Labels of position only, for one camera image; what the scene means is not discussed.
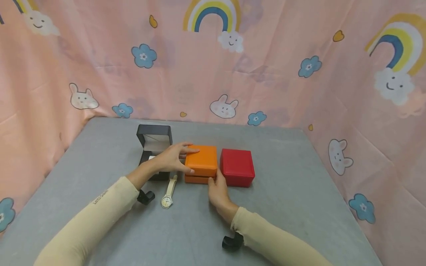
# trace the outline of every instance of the orange box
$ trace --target orange box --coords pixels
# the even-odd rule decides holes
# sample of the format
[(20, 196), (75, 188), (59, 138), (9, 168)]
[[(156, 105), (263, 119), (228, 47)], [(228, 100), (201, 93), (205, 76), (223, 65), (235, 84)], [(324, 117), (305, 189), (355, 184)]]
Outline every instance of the orange box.
[(195, 171), (193, 176), (215, 177), (217, 171), (217, 152), (215, 146), (188, 146), (192, 149), (200, 149), (197, 153), (187, 154), (185, 166)]
[(185, 175), (184, 177), (185, 183), (195, 183), (195, 184), (208, 184), (209, 178), (208, 177), (196, 177), (191, 175)]

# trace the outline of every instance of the red box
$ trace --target red box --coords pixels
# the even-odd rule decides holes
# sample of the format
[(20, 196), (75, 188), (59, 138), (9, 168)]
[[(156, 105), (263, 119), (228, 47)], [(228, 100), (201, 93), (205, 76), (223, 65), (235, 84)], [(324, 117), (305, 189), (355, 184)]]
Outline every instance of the red box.
[(255, 177), (251, 152), (222, 149), (220, 170), (228, 186), (250, 187)]

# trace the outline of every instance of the watch face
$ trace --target watch face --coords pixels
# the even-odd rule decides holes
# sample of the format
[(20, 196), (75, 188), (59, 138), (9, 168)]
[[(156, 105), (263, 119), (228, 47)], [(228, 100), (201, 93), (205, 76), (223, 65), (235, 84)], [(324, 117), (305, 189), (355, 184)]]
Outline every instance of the watch face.
[(172, 205), (172, 198), (170, 198), (169, 196), (164, 196), (163, 199), (161, 200), (161, 205), (164, 208), (170, 207), (170, 205)]

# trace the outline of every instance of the beige arm sleeve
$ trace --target beige arm sleeve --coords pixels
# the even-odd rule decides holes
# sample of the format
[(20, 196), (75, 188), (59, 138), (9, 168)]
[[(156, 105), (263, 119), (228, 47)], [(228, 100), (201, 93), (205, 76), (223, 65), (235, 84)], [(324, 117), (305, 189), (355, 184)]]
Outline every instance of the beige arm sleeve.
[(38, 255), (34, 266), (81, 266), (115, 222), (132, 208), (139, 191), (126, 178), (89, 203)]
[(244, 245), (275, 265), (331, 266), (313, 247), (245, 208), (238, 209), (231, 229), (243, 236)]

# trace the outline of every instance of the table surface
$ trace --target table surface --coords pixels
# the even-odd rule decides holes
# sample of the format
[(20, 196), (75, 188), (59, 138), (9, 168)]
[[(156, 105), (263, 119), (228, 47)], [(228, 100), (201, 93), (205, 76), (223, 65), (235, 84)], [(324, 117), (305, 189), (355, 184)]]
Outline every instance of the table surface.
[[(41, 249), (82, 208), (139, 163), (139, 124), (170, 125), (173, 142), (251, 150), (256, 178), (229, 188), (238, 205), (303, 239), (334, 266), (380, 261), (321, 163), (298, 129), (98, 117), (91, 119), (0, 241), (1, 265), (32, 265)], [(143, 187), (156, 199), (136, 203), (101, 241), (86, 265), (269, 265), (243, 247), (222, 250), (229, 226), (208, 203), (207, 185), (180, 177), (173, 205), (160, 199), (168, 182)]]

